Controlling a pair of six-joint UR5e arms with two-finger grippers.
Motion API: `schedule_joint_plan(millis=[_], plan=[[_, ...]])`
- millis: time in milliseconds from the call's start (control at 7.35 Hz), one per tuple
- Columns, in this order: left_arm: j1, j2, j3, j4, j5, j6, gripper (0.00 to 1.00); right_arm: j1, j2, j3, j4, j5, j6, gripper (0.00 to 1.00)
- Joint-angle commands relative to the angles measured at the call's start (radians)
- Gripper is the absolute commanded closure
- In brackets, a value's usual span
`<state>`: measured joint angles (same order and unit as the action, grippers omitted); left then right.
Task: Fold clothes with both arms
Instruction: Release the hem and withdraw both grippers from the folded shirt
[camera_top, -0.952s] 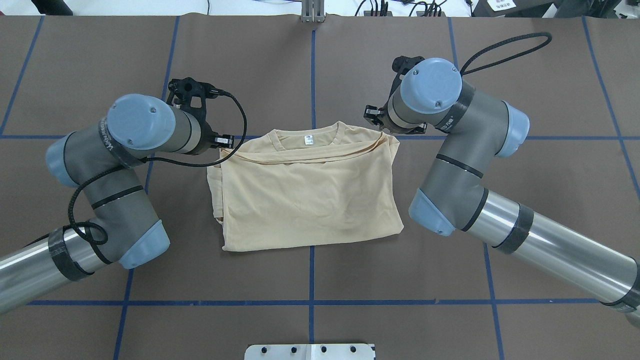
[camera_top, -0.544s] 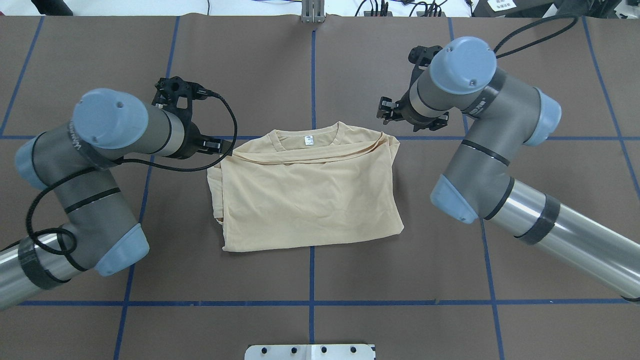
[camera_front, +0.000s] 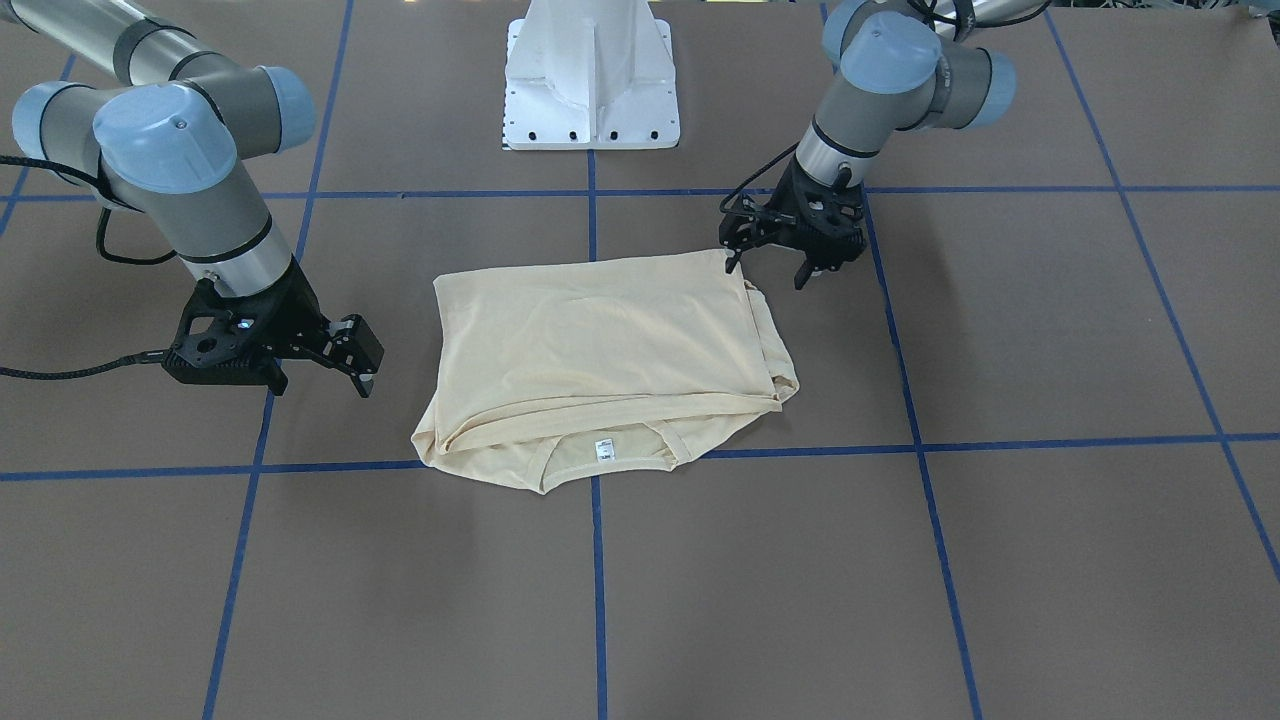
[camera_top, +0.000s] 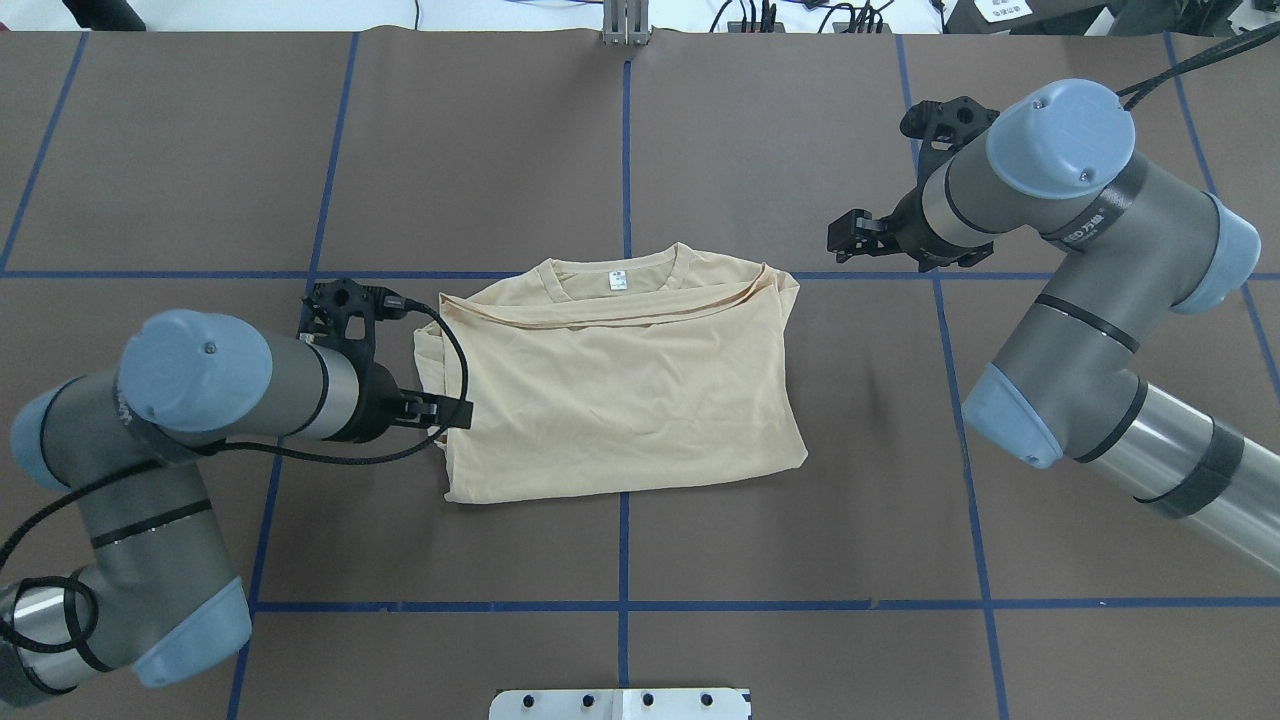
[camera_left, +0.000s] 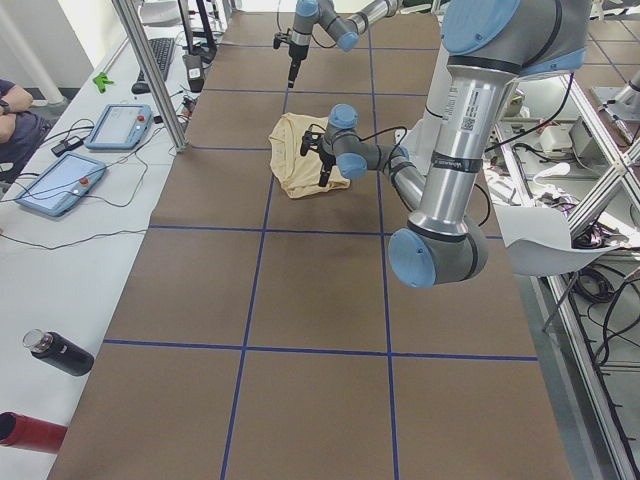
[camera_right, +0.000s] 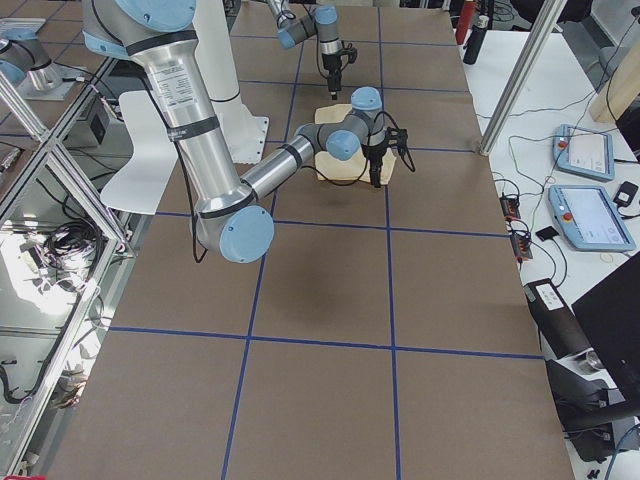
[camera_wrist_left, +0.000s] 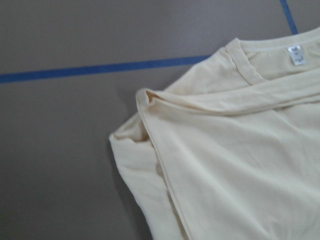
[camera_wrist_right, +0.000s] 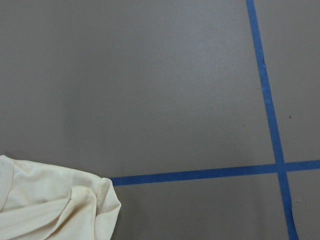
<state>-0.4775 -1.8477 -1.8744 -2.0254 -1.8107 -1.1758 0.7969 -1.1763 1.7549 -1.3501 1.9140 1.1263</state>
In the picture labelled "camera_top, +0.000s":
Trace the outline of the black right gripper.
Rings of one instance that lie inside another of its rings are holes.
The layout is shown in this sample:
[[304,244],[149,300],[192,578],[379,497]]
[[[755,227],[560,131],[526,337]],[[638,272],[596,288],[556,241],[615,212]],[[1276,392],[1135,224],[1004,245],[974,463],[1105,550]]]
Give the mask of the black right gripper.
[[938,268],[972,266],[993,252],[995,234],[972,225],[954,206],[945,187],[909,191],[886,218],[865,209],[852,209],[831,222],[826,250],[837,264],[854,258],[893,254],[893,234],[902,252],[914,259],[920,273]]

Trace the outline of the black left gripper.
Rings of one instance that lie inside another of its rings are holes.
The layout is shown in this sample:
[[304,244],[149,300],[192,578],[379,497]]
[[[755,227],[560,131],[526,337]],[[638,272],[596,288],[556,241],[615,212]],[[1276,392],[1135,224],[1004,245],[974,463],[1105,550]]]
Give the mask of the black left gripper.
[[358,396],[347,423],[332,442],[362,445],[381,437],[393,425],[413,429],[472,425],[474,404],[440,395],[403,395],[396,378],[380,363],[358,377]]

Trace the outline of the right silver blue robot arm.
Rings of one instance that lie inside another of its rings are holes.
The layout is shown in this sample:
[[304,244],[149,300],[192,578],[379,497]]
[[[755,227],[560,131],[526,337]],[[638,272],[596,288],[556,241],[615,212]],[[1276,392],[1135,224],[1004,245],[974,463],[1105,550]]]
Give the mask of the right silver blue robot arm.
[[961,405],[1024,464],[1093,469],[1151,512],[1277,571],[1277,455],[1132,370],[1166,315],[1240,288],[1258,231],[1137,150],[1121,99],[1060,79],[997,111],[972,97],[909,108],[916,183],[884,217],[829,223],[838,263],[902,254],[922,273],[974,266],[1033,229],[1062,261]]

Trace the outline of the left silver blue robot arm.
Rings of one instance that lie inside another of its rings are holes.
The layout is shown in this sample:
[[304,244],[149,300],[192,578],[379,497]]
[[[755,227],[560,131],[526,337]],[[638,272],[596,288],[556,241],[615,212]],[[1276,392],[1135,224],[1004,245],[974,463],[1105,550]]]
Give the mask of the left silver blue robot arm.
[[366,345],[285,337],[175,309],[128,341],[114,368],[72,378],[15,416],[15,462],[58,497],[3,544],[79,511],[95,560],[3,588],[3,710],[41,705],[129,667],[147,688],[239,653],[252,634],[198,465],[230,452],[291,455],[269,437],[364,443],[392,427],[467,428],[468,387],[402,389]]

